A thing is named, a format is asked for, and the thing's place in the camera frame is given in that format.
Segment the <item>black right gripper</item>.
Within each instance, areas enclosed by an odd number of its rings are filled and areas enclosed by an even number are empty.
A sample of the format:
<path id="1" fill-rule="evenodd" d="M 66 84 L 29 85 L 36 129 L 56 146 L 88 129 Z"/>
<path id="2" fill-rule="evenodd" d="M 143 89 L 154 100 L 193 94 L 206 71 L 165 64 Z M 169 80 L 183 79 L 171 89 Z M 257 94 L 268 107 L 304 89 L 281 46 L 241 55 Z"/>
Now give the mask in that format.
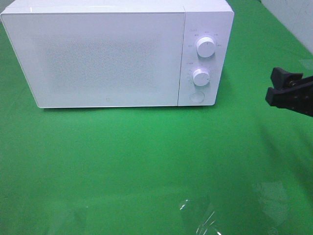
<path id="1" fill-rule="evenodd" d="M 294 112 L 313 116 L 313 76 L 302 78 L 302 73 L 288 72 L 275 67 L 271 73 L 274 88 L 268 88 L 265 100 L 272 106 L 281 109 L 291 109 Z M 295 88 L 290 93 L 281 91 Z"/>

